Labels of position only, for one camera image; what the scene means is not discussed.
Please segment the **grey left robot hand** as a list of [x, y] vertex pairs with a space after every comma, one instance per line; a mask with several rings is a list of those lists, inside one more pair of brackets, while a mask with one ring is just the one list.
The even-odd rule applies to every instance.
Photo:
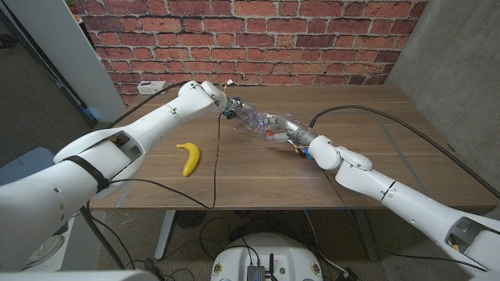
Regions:
[[261, 125], [255, 107], [239, 97], [228, 98], [227, 105], [223, 109], [223, 115], [227, 119], [236, 119], [248, 130], [255, 130]]

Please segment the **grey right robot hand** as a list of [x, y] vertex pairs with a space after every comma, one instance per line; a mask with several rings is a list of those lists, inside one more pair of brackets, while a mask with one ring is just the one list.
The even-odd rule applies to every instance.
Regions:
[[266, 139], [271, 141], [285, 142], [292, 140], [295, 143], [309, 146], [318, 137], [317, 133], [303, 123], [283, 116], [268, 116], [263, 123], [273, 132], [273, 134], [266, 136]]

